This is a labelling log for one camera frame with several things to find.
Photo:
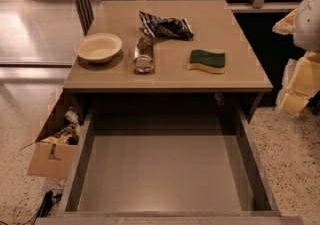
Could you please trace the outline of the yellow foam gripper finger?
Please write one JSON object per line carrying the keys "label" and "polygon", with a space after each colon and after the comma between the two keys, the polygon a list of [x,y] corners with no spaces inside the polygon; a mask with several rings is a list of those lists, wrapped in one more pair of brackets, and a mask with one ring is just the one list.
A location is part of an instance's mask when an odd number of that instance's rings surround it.
{"label": "yellow foam gripper finger", "polygon": [[292,34],[294,29],[296,13],[297,9],[292,10],[284,18],[275,23],[275,25],[272,28],[272,31],[281,35]]}
{"label": "yellow foam gripper finger", "polygon": [[319,91],[320,53],[306,52],[298,60],[288,60],[276,106],[280,112],[298,115]]}

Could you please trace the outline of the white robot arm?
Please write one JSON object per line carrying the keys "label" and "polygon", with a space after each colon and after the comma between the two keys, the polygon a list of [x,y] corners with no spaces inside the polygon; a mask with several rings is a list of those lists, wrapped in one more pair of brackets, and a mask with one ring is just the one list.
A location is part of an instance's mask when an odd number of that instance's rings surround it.
{"label": "white robot arm", "polygon": [[303,0],[272,31],[292,34],[294,45],[305,50],[297,61],[288,61],[276,100],[280,112],[298,115],[320,91],[320,0]]}

